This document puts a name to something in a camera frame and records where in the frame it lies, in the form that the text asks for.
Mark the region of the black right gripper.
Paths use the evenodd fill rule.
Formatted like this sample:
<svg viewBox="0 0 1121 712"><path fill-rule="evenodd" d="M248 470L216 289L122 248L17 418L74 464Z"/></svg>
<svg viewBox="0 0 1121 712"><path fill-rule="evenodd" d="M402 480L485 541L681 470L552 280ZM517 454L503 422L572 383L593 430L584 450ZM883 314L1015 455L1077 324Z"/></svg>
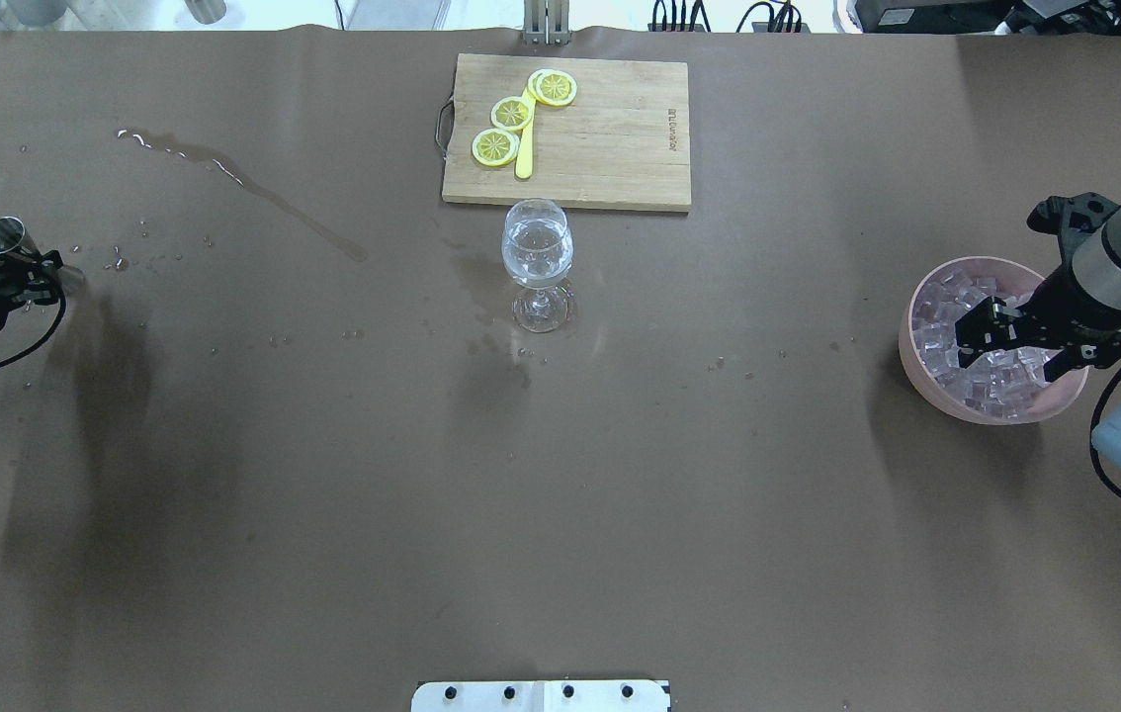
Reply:
<svg viewBox="0 0 1121 712"><path fill-rule="evenodd" d="M971 368L994 351L1039 346L1055 353L1041 368L1045 383L1072 371L1108 369L1121 359L1121 311L1090 297L1058 267L1022 306L988 297L954 321L958 366Z"/></svg>

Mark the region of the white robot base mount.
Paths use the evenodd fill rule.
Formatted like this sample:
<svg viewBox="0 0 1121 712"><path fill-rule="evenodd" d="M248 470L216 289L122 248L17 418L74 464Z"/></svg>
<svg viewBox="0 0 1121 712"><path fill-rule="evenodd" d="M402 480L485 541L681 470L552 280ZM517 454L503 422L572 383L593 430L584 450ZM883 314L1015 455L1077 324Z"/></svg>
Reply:
<svg viewBox="0 0 1121 712"><path fill-rule="evenodd" d="M673 711L668 681L450 679L417 685L411 711Z"/></svg>

